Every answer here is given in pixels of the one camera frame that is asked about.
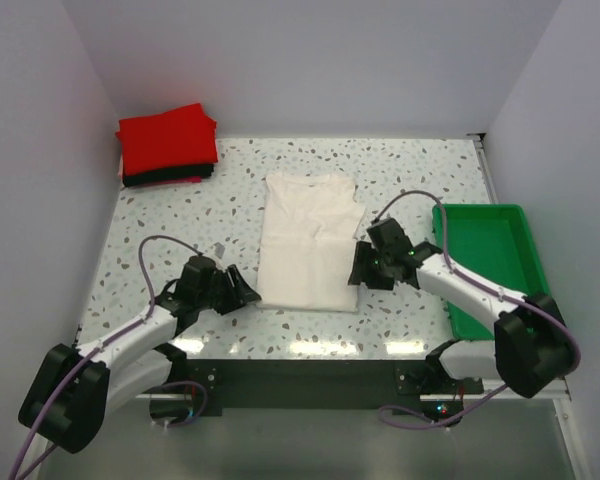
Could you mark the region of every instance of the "cable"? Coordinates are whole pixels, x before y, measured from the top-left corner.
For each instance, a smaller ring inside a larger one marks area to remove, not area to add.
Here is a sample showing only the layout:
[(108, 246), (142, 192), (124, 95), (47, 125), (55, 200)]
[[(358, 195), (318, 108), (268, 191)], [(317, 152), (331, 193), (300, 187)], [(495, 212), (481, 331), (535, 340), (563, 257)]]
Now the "cable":
[[(382, 216), (389, 210), (389, 208), (391, 208), (391, 206), (394, 203), (396, 203), (402, 197), (406, 197), (407, 195), (424, 195), (425, 197), (429, 197), (436, 203), (436, 205), (440, 209), (440, 213), (442, 215), (442, 255), (444, 256), (444, 261), (447, 264), (447, 266), (449, 267), (449, 270), (452, 273), (458, 275), (458, 277), (460, 277), (467, 283), (482, 290), (483, 292), (488, 293), (489, 295), (492, 295), (495, 297), (500, 297), (500, 292), (498, 292), (497, 290), (494, 290), (491, 287), (484, 285), (479, 280), (474, 279), (473, 277), (467, 275), (464, 272), (461, 272), (460, 270), (458, 270), (454, 267), (454, 265), (451, 261), (451, 256), (449, 255), (448, 232), (447, 232), (447, 212), (444, 209), (444, 205), (442, 204), (440, 199), (438, 197), (436, 197), (435, 195), (433, 195), (432, 193), (426, 192), (424, 190), (409, 190), (407, 192), (402, 192), (399, 195), (397, 195), (396, 197), (394, 197), (382, 210), (380, 210), (380, 213), (378, 213), (378, 215), (373, 219), (372, 223), (376, 223), (376, 222), (380, 221)], [(541, 316), (542, 318), (547, 320), (552, 326), (557, 328), (567, 338), (567, 340), (569, 341), (569, 343), (571, 344), (571, 347), (573, 349), (573, 363), (571, 364), (571, 367), (569, 368), (567, 373), (571, 373), (576, 368), (578, 368), (578, 366), (580, 365), (580, 360), (582, 358), (582, 354), (580, 351), (580, 347), (578, 346), (578, 342), (576, 341), (575, 337), (571, 334), (571, 332), (567, 329), (567, 327), (565, 327), (559, 320), (554, 318), (552, 315), (549, 315), (547, 312), (539, 309), (538, 307), (536, 307), (534, 305), (528, 304), (522, 300), (518, 300), (517, 298), (510, 297), (509, 295), (502, 295), (502, 299), (506, 300), (507, 302), (513, 303), (519, 307), (526, 308), (527, 310)], [(461, 419), (466, 414), (474, 411), (476, 408), (484, 405), (488, 400), (495, 397), (497, 394), (499, 394), (500, 392), (502, 392), (506, 389), (507, 389), (507, 385), (501, 385), (500, 387), (496, 388), (495, 390), (492, 390), (491, 392), (489, 392), (487, 395), (485, 395), (483, 398), (481, 398), (474, 404), (472, 404), (469, 407), (465, 408), (464, 410), (456, 413), (455, 415), (452, 415), (451, 417), (441, 420), (439, 422), (428, 423), (426, 425), (410, 425), (410, 424), (406, 424), (406, 423), (402, 423), (402, 422), (397, 422), (395, 420), (386, 418), (383, 415), (383, 413), (385, 411), (398, 410), (398, 411), (401, 411), (404, 413), (414, 415), (414, 416), (420, 418), (421, 420), (425, 420), (427, 422), (429, 421), (429, 418), (424, 416), (422, 413), (416, 412), (415, 410), (411, 410), (406, 407), (402, 407), (400, 405), (385, 405), (383, 407), (380, 407), (380, 409), (378, 410), (378, 415), (380, 417), (380, 421), (382, 421), (383, 423), (386, 423), (387, 425), (390, 425), (392, 427), (402, 428), (405, 430), (429, 430), (432, 428), (445, 427), (445, 426), (455, 422), (456, 420)]]
[[(138, 263), (140, 264), (140, 271), (142, 272), (142, 277), (144, 278), (144, 281), (145, 281), (145, 283), (147, 285), (147, 290), (149, 292), (149, 309), (147, 310), (147, 314), (144, 316), (144, 318), (141, 318), (139, 320), (136, 320), (135, 322), (130, 323), (129, 325), (127, 325), (125, 328), (123, 328), (119, 332), (116, 332), (115, 334), (113, 334), (110, 337), (108, 337), (107, 339), (105, 339), (102, 342), (102, 346), (101, 347), (96, 347), (92, 351), (90, 351), (87, 355), (85, 355), (69, 371), (69, 373), (67, 373), (67, 375), (60, 381), (60, 383), (58, 384), (58, 386), (53, 390), (53, 392), (51, 393), (51, 395), (49, 395), (49, 398), (47, 399), (47, 401), (45, 402), (45, 404), (42, 406), (42, 409), (40, 410), (40, 413), (38, 414), (38, 416), (36, 417), (35, 421), (33, 422), (33, 425), (31, 425), (31, 428), (29, 429), (29, 433), (27, 434), (27, 437), (25, 438), (25, 441), (22, 444), (22, 447), (20, 448), (20, 451), (16, 455), (16, 459), (13, 462), (13, 466), (11, 467), (11, 471), (9, 472), (9, 477), (8, 477), (9, 480), (21, 480), (21, 479), (26, 478), (26, 475), (18, 477), (18, 470), (20, 470), (20, 467), (22, 467), (22, 462), (24, 461), (24, 457), (27, 454), (27, 452), (29, 451), (29, 448), (31, 447), (31, 443), (33, 442), (33, 439), (34, 439), (36, 433), (38, 432), (38, 429), (40, 428), (40, 425), (42, 424), (42, 420), (44, 420), (44, 417), (49, 412), (49, 409), (53, 405), (53, 402), (56, 401), (56, 399), (58, 398), (58, 396), (60, 395), (60, 393), (65, 389), (65, 387), (78, 375), (78, 373), (80, 373), (80, 371), (82, 370), (82, 368), (94, 356), (96, 356), (98, 353), (100, 353), (105, 347), (109, 346), (110, 344), (112, 344), (113, 342), (115, 342), (116, 340), (118, 340), (120, 337), (126, 335), (130, 331), (132, 331), (135, 328), (139, 327), (140, 325), (144, 324), (146, 322), (146, 320), (149, 317), (151, 317), (151, 315), (153, 315), (153, 311), (156, 308), (156, 294), (155, 294), (155, 291), (153, 289), (153, 284), (151, 283), (151, 278), (149, 278), (149, 272), (147, 271), (147, 267), (145, 265), (144, 255), (143, 254), (144, 254), (144, 246), (147, 244), (147, 242), (149, 240), (159, 240), (159, 239), (169, 240), (171, 242), (175, 242), (175, 243), (177, 243), (179, 245), (182, 245), (183, 247), (188, 248), (189, 250), (192, 250), (197, 255), (202, 255), (202, 253), (198, 249), (196, 249), (196, 248), (192, 247), (191, 245), (183, 242), (182, 240), (179, 240), (177, 238), (174, 238), (174, 237), (171, 237), (171, 236), (168, 236), (168, 235), (150, 235), (150, 236), (146, 237), (145, 239), (143, 239), (140, 242), (140, 245), (138, 246)], [(45, 451), (38, 459), (36, 459), (31, 464), (31, 466), (29, 466), (27, 468), (27, 470), (25, 471), (27, 475), (29, 475), (40, 463), (42, 463), (42, 461), (45, 458), (47, 458), (53, 452), (52, 448), (53, 447), (50, 447), (49, 449), (47, 449), (47, 451)]]
[(163, 389), (163, 388), (180, 387), (180, 386), (191, 386), (192, 388), (195, 387), (196, 389), (200, 390), (202, 392), (202, 405), (200, 405), (200, 408), (198, 409), (198, 411), (196, 413), (194, 413), (193, 415), (188, 417), (186, 420), (184, 420), (182, 422), (178, 422), (178, 423), (170, 423), (167, 426), (167, 428), (177, 428), (177, 427), (184, 427), (186, 425), (189, 425), (190, 423), (195, 422), (196, 418), (198, 418), (200, 415), (202, 415), (202, 412), (204, 411), (204, 409), (207, 408), (207, 403), (209, 401), (209, 394), (207, 393), (207, 389), (204, 388), (202, 385), (200, 385), (198, 382), (194, 382), (193, 380), (182, 380), (180, 382), (165, 383), (156, 388)]
[(445, 428), (445, 435), (447, 435), (451, 439), (451, 443), (453, 443), (453, 453), (454, 453), (454, 462), (453, 462), (453, 470), (451, 470), (450, 480), (456, 480), (458, 478), (458, 473), (460, 472), (460, 461), (462, 457), (460, 457), (460, 447), (458, 446), (458, 442), (456, 442), (456, 438), (453, 436), (453, 432), (449, 427)]
[(415, 410), (411, 410), (410, 408), (403, 407), (401, 405), (384, 405), (378, 409), (378, 416), (380, 417), (380, 421), (382, 423), (386, 423), (387, 425), (390, 425), (392, 427), (402, 428), (403, 430), (431, 430), (432, 428), (446, 427), (447, 425), (450, 425), (450, 424), (454, 423), (455, 421), (460, 420), (467, 413), (471, 413), (476, 408), (481, 407), (482, 405), (487, 403), (487, 401), (491, 400), (493, 397), (498, 395), (500, 392), (503, 392), (507, 388), (509, 388), (509, 387), (507, 387), (506, 385), (500, 385), (498, 388), (496, 388), (495, 390), (491, 390), (480, 400), (469, 405), (464, 410), (456, 413), (455, 415), (451, 415), (449, 418), (440, 420), (439, 422), (426, 423), (424, 425), (417, 425), (417, 424), (411, 425), (409, 423), (398, 422), (391, 418), (387, 418), (384, 415), (384, 412), (386, 412), (386, 411), (397, 410), (399, 412), (408, 413), (409, 415), (418, 417), (420, 420), (424, 420), (425, 422), (431, 422), (431, 420), (428, 417), (426, 417), (424, 414), (422, 414), (420, 412), (416, 412)]
[(56, 448), (58, 448), (58, 445), (51, 445), (49, 448), (47, 448), (44, 453), (42, 455), (40, 455), (36, 460), (34, 460), (31, 465), (29, 465), (27, 467), (27, 469), (22, 472), (16, 480), (24, 480), (25, 478), (27, 478), (29, 475), (31, 475), (33, 473), (33, 471), (38, 468), (38, 466), (44, 462), (47, 457), (49, 455), (51, 455), (53, 452), (55, 452)]
[(191, 397), (191, 409), (193, 409), (193, 407), (195, 406), (195, 403), (196, 403), (196, 389), (194, 387), (191, 387), (191, 392), (189, 392), (189, 395)]

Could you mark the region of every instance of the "white t-shirt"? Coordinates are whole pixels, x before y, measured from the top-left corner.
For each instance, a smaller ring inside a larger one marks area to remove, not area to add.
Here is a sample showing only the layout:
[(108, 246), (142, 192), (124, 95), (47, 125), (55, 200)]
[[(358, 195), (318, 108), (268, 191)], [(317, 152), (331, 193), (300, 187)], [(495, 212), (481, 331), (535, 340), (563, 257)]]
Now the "white t-shirt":
[(357, 288), (347, 281), (364, 207), (353, 199), (354, 181), (276, 172), (267, 175), (267, 187), (260, 306), (355, 312)]

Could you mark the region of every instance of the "green plastic bin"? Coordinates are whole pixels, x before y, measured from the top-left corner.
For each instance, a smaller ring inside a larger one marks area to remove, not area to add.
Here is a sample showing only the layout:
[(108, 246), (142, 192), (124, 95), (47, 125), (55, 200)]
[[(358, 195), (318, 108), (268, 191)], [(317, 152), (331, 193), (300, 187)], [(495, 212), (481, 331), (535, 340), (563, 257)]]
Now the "green plastic bin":
[[(549, 292), (524, 211), (518, 205), (445, 205), (449, 253), (461, 265), (504, 287), (527, 294)], [(442, 217), (433, 208), (436, 242), (442, 246)], [(449, 304), (453, 335), (491, 340), (476, 319)]]

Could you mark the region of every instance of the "folded red cloth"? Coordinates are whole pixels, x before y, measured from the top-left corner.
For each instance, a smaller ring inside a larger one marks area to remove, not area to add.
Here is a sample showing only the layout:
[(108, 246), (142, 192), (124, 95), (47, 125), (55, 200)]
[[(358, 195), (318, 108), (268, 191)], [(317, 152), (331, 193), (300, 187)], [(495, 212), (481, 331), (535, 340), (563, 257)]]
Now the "folded red cloth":
[(218, 161), (216, 122), (199, 103), (119, 123), (125, 175)]

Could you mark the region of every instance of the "terrazzo table surface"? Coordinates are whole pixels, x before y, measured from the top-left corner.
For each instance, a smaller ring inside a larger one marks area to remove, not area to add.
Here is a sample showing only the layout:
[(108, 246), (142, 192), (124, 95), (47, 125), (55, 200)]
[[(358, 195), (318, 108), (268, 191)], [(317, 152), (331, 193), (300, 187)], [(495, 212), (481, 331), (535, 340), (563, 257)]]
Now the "terrazzo table surface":
[[(201, 184), (121, 190), (82, 319), (89, 342), (134, 317), (148, 302), (137, 263), (147, 235), (175, 236), (238, 265), (256, 285), (267, 173), (344, 173), (358, 185), (366, 207), (357, 238), (371, 218), (401, 190), (424, 189), (447, 203), (488, 203), (473, 142), (396, 139), (219, 139), (214, 176)], [(427, 198), (411, 196), (390, 214), (414, 243), (433, 240)], [(156, 290), (177, 278), (190, 252), (158, 240), (145, 248)], [(173, 343), (190, 358), (421, 359), (451, 338), (445, 302), (399, 285), (393, 292), (361, 287), (357, 313), (261, 310), (249, 306), (225, 316), (205, 311)]]

